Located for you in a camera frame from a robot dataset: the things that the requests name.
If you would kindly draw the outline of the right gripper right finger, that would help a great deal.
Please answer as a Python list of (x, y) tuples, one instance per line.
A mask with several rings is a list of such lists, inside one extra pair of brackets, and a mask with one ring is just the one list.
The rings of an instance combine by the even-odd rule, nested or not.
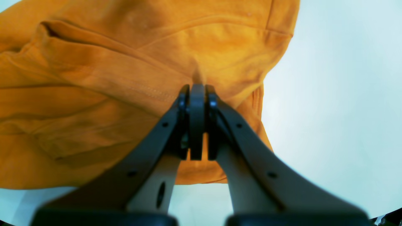
[(234, 214), (227, 226), (369, 226), (363, 210), (283, 163), (211, 85), (196, 86), (196, 134), (224, 170)]

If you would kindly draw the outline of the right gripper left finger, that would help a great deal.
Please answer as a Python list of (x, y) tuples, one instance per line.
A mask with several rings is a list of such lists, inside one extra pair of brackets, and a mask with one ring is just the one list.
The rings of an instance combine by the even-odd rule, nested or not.
[(40, 207), (33, 226), (177, 226), (167, 214), (179, 163), (187, 157), (185, 85), (172, 107), (122, 161)]

